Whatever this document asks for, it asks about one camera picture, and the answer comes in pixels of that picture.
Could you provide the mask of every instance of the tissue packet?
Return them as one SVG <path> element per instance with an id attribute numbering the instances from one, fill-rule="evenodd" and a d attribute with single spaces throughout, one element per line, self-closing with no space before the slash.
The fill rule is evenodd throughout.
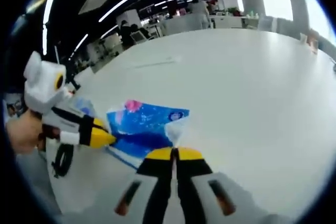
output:
<path id="1" fill-rule="evenodd" d="M 189 110 L 128 100 L 124 109 L 108 112 L 112 134 L 122 134 L 107 150 L 114 157 L 138 168 L 154 149 L 176 146 Z"/>

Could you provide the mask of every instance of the white table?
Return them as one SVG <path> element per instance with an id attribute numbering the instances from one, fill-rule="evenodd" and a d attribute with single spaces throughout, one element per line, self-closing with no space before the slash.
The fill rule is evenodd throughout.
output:
<path id="1" fill-rule="evenodd" d="M 325 53 L 316 56 L 290 37 L 209 29 L 134 46 L 77 95 L 91 99 L 100 116 L 126 99 L 189 108 L 181 145 L 200 150 L 213 171 L 251 192 L 260 207 L 297 218 L 319 195 L 335 160 L 332 68 Z M 49 171 L 55 152 L 49 142 Z M 82 147 L 69 174 L 51 183 L 63 212 L 81 211 L 101 188 L 131 172 L 101 150 Z"/>

